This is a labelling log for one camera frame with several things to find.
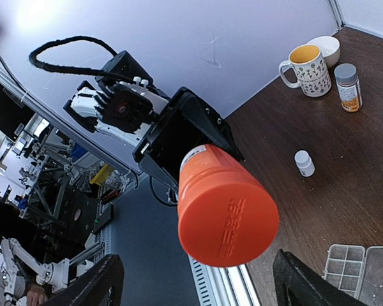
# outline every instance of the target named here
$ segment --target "mug handle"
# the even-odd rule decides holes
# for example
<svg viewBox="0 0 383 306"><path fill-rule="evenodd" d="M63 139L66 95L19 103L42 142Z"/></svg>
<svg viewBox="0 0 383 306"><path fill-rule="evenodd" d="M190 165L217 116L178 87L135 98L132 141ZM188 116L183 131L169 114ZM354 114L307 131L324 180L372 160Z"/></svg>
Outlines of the mug handle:
<svg viewBox="0 0 383 306"><path fill-rule="evenodd" d="M291 83L287 80L287 78L285 77L285 75L283 74L283 71L282 69L284 67L289 67L289 68L292 68L291 66L291 62L290 61L283 61L281 64L280 64L280 68L279 68L279 71L280 71L280 77L281 79L283 80L283 82L285 83L286 86L288 86L289 88L298 88L301 86L301 83L297 80L296 83Z"/></svg>

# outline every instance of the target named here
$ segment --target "pill bottle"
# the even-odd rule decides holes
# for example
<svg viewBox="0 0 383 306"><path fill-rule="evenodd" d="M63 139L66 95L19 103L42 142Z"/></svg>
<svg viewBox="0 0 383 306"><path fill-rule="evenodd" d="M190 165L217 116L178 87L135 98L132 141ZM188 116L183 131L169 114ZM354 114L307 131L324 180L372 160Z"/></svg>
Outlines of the pill bottle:
<svg viewBox="0 0 383 306"><path fill-rule="evenodd" d="M296 166L301 172L303 177L310 177L315 172L315 166L313 165L312 158L305 150L300 150L295 154Z"/></svg>
<svg viewBox="0 0 383 306"><path fill-rule="evenodd" d="M341 64L335 68L334 77L342 108L350 113L360 110L363 102L356 67L352 64Z"/></svg>

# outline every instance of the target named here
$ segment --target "label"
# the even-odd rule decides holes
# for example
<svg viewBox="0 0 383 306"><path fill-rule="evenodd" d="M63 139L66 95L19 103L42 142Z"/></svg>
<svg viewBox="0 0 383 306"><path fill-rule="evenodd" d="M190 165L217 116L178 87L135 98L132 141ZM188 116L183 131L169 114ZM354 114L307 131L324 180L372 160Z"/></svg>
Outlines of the label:
<svg viewBox="0 0 383 306"><path fill-rule="evenodd" d="M205 145L199 145L198 147L195 147L192 149L189 153L186 154L186 156L183 158L183 161L181 162L180 165L180 172L183 170L183 167L185 164L191 159L194 155L206 151L206 146Z"/></svg>
<svg viewBox="0 0 383 306"><path fill-rule="evenodd" d="M344 110L353 113L361 109L363 102L359 80L355 85L350 87L344 87L338 84L338 91Z"/></svg>
<svg viewBox="0 0 383 306"><path fill-rule="evenodd" d="M245 199L230 199L227 218L224 222L222 243L218 249L219 258L230 258L233 254L245 202Z"/></svg>

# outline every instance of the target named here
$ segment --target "gray bottle cap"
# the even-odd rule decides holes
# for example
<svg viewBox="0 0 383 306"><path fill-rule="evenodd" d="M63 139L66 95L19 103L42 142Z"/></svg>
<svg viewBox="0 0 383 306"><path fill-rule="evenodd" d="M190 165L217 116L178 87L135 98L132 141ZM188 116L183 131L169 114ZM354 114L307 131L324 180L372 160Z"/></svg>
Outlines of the gray bottle cap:
<svg viewBox="0 0 383 306"><path fill-rule="evenodd" d="M357 70L352 64L340 64L334 70L334 77L339 83L354 83L357 80Z"/></svg>

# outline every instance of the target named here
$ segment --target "orange container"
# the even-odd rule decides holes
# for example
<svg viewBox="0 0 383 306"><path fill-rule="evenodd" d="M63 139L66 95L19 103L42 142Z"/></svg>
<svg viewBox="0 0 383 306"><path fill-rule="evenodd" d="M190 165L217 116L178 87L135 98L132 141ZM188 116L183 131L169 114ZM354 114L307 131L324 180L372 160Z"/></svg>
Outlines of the orange container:
<svg viewBox="0 0 383 306"><path fill-rule="evenodd" d="M275 202L234 158L201 145L183 159L179 238L184 250L210 266L236 266L261 255L280 223Z"/></svg>

